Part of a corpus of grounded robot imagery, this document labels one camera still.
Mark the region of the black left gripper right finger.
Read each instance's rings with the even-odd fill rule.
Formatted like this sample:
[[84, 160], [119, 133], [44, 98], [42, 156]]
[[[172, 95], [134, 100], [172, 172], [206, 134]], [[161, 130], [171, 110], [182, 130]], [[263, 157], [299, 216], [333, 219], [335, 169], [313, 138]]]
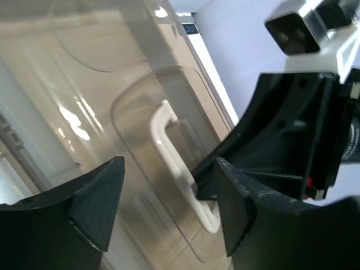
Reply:
[[214, 165], [234, 269], [358, 269], [359, 197], [325, 206], [288, 197], [218, 158]]

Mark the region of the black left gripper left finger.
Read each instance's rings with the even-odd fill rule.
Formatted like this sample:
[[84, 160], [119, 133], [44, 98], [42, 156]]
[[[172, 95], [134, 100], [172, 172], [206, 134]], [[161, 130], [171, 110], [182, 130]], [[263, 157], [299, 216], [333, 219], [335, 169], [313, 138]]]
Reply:
[[48, 191], [1, 205], [2, 269], [99, 269], [125, 175], [115, 156]]

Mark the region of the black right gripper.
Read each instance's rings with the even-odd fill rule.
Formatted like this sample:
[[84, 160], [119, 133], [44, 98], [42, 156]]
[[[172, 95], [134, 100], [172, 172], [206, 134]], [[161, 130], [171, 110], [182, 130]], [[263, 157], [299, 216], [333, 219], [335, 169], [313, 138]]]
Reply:
[[192, 172], [199, 200], [218, 197], [213, 167], [223, 158], [294, 199], [321, 200], [339, 166], [359, 163], [359, 72], [262, 73], [239, 123]]

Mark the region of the beige plastic toolbox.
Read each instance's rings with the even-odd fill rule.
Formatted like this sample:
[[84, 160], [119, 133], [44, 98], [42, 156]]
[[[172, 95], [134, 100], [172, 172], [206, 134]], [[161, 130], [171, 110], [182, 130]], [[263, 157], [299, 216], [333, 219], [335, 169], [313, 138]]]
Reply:
[[115, 156], [99, 269], [231, 269], [191, 175], [234, 124], [168, 1], [1, 2], [1, 205]]

